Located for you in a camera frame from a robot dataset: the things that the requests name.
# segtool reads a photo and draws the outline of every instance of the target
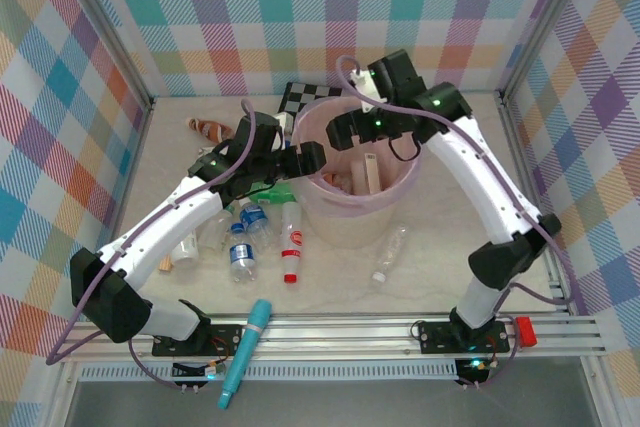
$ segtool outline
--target clear plastic bottle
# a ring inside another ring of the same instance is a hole
[[[255,280],[256,261],[253,257],[253,249],[247,242],[244,227],[239,222],[232,224],[230,234],[229,261],[233,280],[236,282]]]
[[[409,227],[401,222],[393,224],[389,229],[389,235],[380,245],[376,270],[371,275],[375,284],[387,281],[387,275],[397,265],[407,241]]]
[[[216,252],[221,252],[224,248],[229,228],[233,223],[233,212],[233,204],[229,204],[224,210],[214,215],[202,229],[198,237],[198,244]]]
[[[193,268],[198,265],[200,253],[196,233],[190,232],[169,254],[171,265],[180,268]]]
[[[240,222],[244,226],[245,232],[249,235],[251,243],[258,251],[265,251],[271,247],[275,241],[275,234],[267,214],[262,207],[253,203],[250,199],[240,199]]]

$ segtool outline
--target blue marker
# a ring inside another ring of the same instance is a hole
[[[242,377],[244,377],[253,351],[260,339],[260,334],[262,334],[262,330],[267,326],[270,316],[271,302],[264,299],[256,301],[249,313],[249,319],[247,320],[242,340],[238,346],[238,351],[233,357],[231,367],[229,367],[222,384],[222,394],[220,394],[220,399],[218,399],[218,407],[221,409],[226,409],[229,406],[231,396],[238,391]]]

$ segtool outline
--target green object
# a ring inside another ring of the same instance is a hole
[[[269,187],[269,185],[264,182],[256,182],[251,186],[251,190],[266,189],[267,187]],[[289,184],[286,182],[278,182],[269,190],[256,192],[250,195],[249,198],[256,204],[284,204],[285,202],[296,201],[296,198],[289,188]]]

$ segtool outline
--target small bottle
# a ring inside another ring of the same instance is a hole
[[[232,139],[234,136],[231,127],[216,122],[215,120],[188,118],[186,124],[191,130],[200,132],[200,134],[216,144],[219,144],[223,140]]]
[[[404,250],[408,232],[409,228],[406,224],[397,223],[391,226],[389,236],[380,245],[376,270],[371,275],[371,278],[376,283],[382,284],[386,282],[387,275],[397,265],[398,259]]]
[[[227,205],[224,210],[214,215],[211,220],[204,226],[198,244],[202,247],[208,247],[216,252],[222,251],[224,248],[229,227],[233,223],[233,204]]]
[[[295,284],[298,281],[298,266],[302,250],[302,210],[291,196],[289,202],[282,204],[282,262],[284,264],[284,283]]]
[[[262,207],[251,202],[248,198],[240,199],[240,222],[244,226],[245,232],[249,235],[251,243],[258,251],[267,250],[274,241],[273,229],[269,225],[267,214]]]
[[[182,242],[176,245],[169,257],[171,258],[171,265],[174,267],[195,267],[198,265],[200,254],[198,253],[195,232],[191,232]]]
[[[229,261],[231,262],[231,276],[236,282],[246,282],[256,278],[256,261],[253,249],[247,242],[244,227],[237,222],[231,225],[229,243]]]

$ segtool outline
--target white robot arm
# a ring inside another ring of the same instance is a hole
[[[274,184],[310,175],[325,164],[320,144],[285,147],[278,120],[262,113],[255,118],[253,141],[249,118],[244,117],[235,138],[200,157],[175,191],[135,227],[95,254],[80,249],[72,256],[72,302],[77,306],[89,295],[83,313],[114,342],[149,334],[179,343],[185,355],[198,353],[210,341],[210,319],[185,300],[143,299],[137,291],[189,232],[245,197],[254,182]],[[250,150],[243,154],[248,144]],[[236,162],[241,164],[231,170]],[[210,184],[222,174],[226,180]]]
[[[118,237],[110,244],[100,249],[100,260],[104,263],[121,249],[124,241],[141,225],[166,205],[175,206],[180,196],[204,185],[198,177],[185,177],[178,188],[147,217],[141,220],[126,234]],[[160,261],[182,240],[189,232],[195,230],[205,220],[213,217],[222,210],[222,200],[218,193],[204,190],[180,205],[173,208],[162,217],[161,222],[151,224],[133,241],[127,249],[127,254],[120,257],[111,270],[120,274],[129,286],[138,291],[153,273]],[[148,298],[151,303],[149,319],[140,334],[166,336],[175,340],[186,340],[198,326],[200,319],[187,305],[177,300],[169,301],[160,298]]]
[[[347,89],[357,93],[362,109],[330,122],[331,145],[349,149],[357,135],[360,143],[388,139],[391,146],[393,139],[411,132],[418,149],[425,145],[451,171],[484,224],[489,242],[469,256],[474,277],[450,315],[453,336],[468,345],[490,328],[509,284],[542,253],[560,221],[553,214],[542,216],[522,195],[489,149],[460,92],[446,82],[426,89],[405,51],[355,69],[350,78],[353,87]]]

